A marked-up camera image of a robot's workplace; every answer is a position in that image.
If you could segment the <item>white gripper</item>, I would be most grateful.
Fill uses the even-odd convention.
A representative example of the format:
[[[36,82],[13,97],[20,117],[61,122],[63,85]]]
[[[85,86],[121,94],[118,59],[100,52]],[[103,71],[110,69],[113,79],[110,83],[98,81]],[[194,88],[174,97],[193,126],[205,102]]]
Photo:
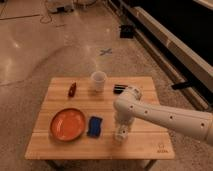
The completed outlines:
[[[129,133],[131,131],[131,126],[132,126],[133,120],[115,120],[115,133],[116,132],[121,132],[121,131],[126,131]]]

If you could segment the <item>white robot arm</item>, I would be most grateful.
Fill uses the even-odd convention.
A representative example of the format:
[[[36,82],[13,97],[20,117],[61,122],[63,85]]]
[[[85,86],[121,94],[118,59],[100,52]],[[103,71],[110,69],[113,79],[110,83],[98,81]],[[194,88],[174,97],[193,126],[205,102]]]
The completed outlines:
[[[141,101],[141,91],[128,86],[115,99],[116,122],[132,125],[142,119],[213,146],[213,114],[209,112],[155,105]]]

